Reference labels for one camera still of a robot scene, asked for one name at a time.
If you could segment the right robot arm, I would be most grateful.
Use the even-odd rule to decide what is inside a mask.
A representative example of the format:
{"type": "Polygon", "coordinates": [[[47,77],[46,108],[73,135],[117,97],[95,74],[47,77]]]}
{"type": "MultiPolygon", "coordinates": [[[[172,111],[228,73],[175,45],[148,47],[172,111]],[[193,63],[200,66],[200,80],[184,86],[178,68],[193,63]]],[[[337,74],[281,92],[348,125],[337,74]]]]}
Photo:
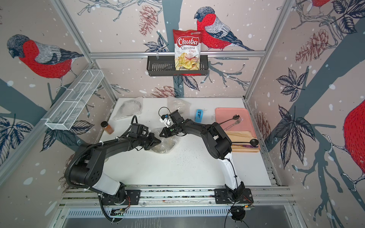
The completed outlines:
{"type": "Polygon", "coordinates": [[[208,153],[220,161],[228,198],[233,203],[251,204],[250,194],[235,171],[232,161],[232,142],[218,123],[202,124],[191,119],[185,120],[178,110],[162,115],[160,121],[165,124],[165,128],[160,133],[162,138],[178,136],[180,133],[183,136],[190,134],[202,138],[208,153]]]}

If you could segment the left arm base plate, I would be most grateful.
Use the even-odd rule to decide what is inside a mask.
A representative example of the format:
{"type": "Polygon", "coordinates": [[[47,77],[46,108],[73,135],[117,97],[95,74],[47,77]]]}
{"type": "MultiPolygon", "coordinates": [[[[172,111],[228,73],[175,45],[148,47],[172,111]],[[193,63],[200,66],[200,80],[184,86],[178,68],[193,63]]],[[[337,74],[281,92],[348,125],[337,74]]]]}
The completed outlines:
{"type": "Polygon", "coordinates": [[[122,190],[116,195],[103,194],[101,202],[103,206],[138,205],[141,190],[122,190]]]}

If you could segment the clear bubble wrap sheet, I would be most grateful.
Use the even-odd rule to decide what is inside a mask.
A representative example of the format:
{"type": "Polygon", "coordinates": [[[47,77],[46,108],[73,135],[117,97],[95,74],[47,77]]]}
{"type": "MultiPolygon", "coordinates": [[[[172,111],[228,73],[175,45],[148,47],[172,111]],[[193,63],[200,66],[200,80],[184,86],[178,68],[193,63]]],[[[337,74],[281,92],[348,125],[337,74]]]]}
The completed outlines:
{"type": "Polygon", "coordinates": [[[133,116],[140,115],[143,109],[143,97],[136,97],[127,101],[124,101],[120,108],[117,110],[113,117],[113,120],[121,120],[133,116]]]}
{"type": "Polygon", "coordinates": [[[167,107],[171,112],[178,110],[179,114],[184,119],[187,119],[188,117],[190,117],[191,104],[184,101],[183,99],[179,99],[179,98],[175,98],[175,97],[168,97],[167,98],[167,107]]]}
{"type": "Polygon", "coordinates": [[[162,132],[162,128],[155,128],[150,131],[155,135],[155,138],[161,141],[160,144],[154,146],[151,150],[155,153],[166,154],[169,153],[174,147],[176,147],[179,143],[179,138],[177,136],[172,136],[169,138],[160,137],[160,133],[162,132]]]}

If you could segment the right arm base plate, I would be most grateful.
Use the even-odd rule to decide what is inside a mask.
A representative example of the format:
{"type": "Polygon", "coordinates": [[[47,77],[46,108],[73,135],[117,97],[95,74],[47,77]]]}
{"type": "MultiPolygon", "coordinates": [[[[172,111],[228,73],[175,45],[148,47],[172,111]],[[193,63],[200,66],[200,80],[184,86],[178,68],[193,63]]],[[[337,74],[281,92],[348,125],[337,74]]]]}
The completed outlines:
{"type": "Polygon", "coordinates": [[[238,190],[232,192],[227,189],[214,189],[214,198],[216,204],[253,204],[254,200],[250,189],[238,190]]]}

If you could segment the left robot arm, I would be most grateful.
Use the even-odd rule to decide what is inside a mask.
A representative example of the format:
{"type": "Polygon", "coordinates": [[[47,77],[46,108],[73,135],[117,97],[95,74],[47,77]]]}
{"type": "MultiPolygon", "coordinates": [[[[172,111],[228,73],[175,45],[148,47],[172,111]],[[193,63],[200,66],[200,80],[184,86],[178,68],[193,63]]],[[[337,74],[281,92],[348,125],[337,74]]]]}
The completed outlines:
{"type": "Polygon", "coordinates": [[[157,139],[155,134],[149,133],[137,137],[116,137],[114,140],[96,144],[83,144],[66,168],[64,177],[71,187],[89,189],[107,200],[123,203],[127,199],[125,185],[103,172],[105,159],[137,147],[150,150],[160,143],[161,140],[157,139]]]}

